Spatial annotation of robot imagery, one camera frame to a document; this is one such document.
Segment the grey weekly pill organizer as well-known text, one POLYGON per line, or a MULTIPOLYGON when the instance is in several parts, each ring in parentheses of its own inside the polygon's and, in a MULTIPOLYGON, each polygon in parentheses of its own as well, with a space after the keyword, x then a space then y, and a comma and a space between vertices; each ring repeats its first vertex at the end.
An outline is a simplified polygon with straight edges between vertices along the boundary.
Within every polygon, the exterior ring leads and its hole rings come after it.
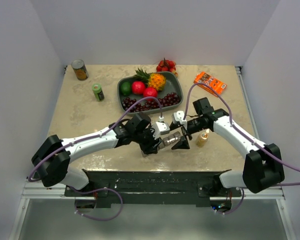
POLYGON ((166 147, 170 147, 176 142, 178 142, 181 139, 181 133, 179 131, 176 131, 175 133, 172 133, 164 138, 161 138, 162 142, 159 146, 159 151, 163 150, 166 147))

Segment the clear pill bottle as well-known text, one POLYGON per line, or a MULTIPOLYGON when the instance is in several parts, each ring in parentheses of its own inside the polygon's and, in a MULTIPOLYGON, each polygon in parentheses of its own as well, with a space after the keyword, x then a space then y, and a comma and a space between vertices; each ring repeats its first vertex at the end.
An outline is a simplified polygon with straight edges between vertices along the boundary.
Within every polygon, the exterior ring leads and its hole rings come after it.
POLYGON ((210 133, 210 130, 206 129, 197 136, 196 145, 198 147, 201 148, 206 144, 206 142, 208 141, 209 133, 210 133))

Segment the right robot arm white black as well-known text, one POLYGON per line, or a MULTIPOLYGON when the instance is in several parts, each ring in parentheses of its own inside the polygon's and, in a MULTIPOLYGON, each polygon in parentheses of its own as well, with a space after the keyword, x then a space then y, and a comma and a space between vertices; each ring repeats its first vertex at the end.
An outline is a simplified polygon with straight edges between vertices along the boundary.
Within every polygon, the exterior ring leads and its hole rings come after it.
POLYGON ((172 114, 170 128, 182 131, 172 148, 189 149, 192 134, 209 129, 230 143, 244 159, 242 171, 230 169, 213 177, 209 189, 212 196, 223 197, 231 188, 246 188, 256 194, 285 179, 281 151, 276 144, 266 144, 250 135, 232 120, 229 112, 214 109, 206 97, 193 102, 193 106, 197 115, 192 120, 185 119, 184 111, 172 114))

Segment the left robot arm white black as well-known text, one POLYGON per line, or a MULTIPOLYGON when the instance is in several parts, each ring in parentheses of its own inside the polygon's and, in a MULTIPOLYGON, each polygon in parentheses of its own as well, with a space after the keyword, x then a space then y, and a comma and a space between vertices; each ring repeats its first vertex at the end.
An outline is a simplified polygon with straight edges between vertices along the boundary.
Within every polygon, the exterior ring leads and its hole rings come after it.
POLYGON ((148 115, 140 112, 131 119, 118 121, 95 133, 64 139, 57 135, 49 136, 31 161, 45 187, 62 183, 74 187, 82 196, 89 196, 94 190, 94 184, 83 170, 71 169, 71 162, 132 142, 137 143, 145 155, 157 154, 162 142, 160 136, 168 130, 163 120, 152 123, 148 115))

